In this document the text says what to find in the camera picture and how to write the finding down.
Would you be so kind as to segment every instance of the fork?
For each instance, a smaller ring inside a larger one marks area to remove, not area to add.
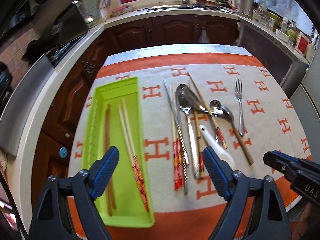
[[[241,137],[244,136],[244,121],[243,121],[243,111],[242,111],[242,79],[237,78],[235,87],[235,96],[239,101],[239,133]]]

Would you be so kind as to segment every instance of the table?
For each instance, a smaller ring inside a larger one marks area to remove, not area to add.
[[[170,108],[162,79],[166,78],[168,84],[174,87],[181,83],[188,84],[188,72],[205,99],[208,102],[217,99],[228,106],[235,115],[236,123],[238,101],[234,96],[234,87],[236,78],[243,79],[244,142],[254,158],[253,166],[248,165],[230,124],[219,119],[228,144],[227,151],[235,159],[236,169],[246,176],[261,179],[272,175],[287,210],[298,200],[298,195],[289,189],[283,175],[264,165],[262,157],[269,150],[280,150],[295,157],[309,158],[306,136],[285,93],[267,69],[246,49],[184,44],[123,52],[108,57],[105,67],[97,74],[79,120],[68,170],[68,175],[73,176],[81,169],[85,121],[93,90],[106,83],[137,76],[141,92],[145,158],[156,222],[148,229],[108,227],[114,239],[207,239],[222,214],[225,202],[217,195],[207,172],[204,179],[196,181],[190,166],[187,169],[188,195],[183,195],[183,189],[178,192],[173,190]],[[205,115],[201,115],[201,123],[210,127]],[[187,136],[185,122],[182,131]],[[69,205],[76,230],[84,236],[74,215],[74,203],[71,201]],[[236,236],[244,233],[249,214],[250,207],[244,212],[245,219],[241,221]]]

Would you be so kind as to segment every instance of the screw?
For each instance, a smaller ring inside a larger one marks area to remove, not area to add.
[[[56,176],[50,175],[50,176],[48,177],[48,181],[54,181],[56,178],[57,178]]]
[[[242,176],[242,172],[241,171],[234,171],[233,175],[235,175],[236,177],[241,177]]]
[[[267,175],[267,176],[265,177],[265,179],[266,179],[267,181],[269,181],[269,182],[273,182],[273,181],[274,181],[273,177],[271,177],[271,176],[269,176],[269,175]]]
[[[81,170],[81,171],[79,171],[79,175],[82,176],[82,177],[86,176],[88,173],[89,173],[89,172],[88,172],[87,170]]]

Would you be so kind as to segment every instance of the green plastic tray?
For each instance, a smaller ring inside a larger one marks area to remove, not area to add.
[[[149,213],[141,200],[121,130],[118,105],[121,104],[122,98],[125,98],[126,101],[133,141],[145,182]],[[105,112],[109,104],[110,145],[116,146],[119,150],[119,163],[112,175],[116,199],[116,209],[113,209],[113,215],[108,215],[105,193],[95,201],[103,222],[108,226],[149,228],[155,223],[144,158],[139,98],[136,77],[97,87],[92,96],[84,135],[82,168],[89,169],[93,162],[102,158],[104,154]]]

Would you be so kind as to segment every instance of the refrigerator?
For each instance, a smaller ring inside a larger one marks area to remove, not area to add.
[[[306,71],[290,102],[305,131],[308,143],[305,147],[310,148],[312,160],[320,163],[320,46]]]

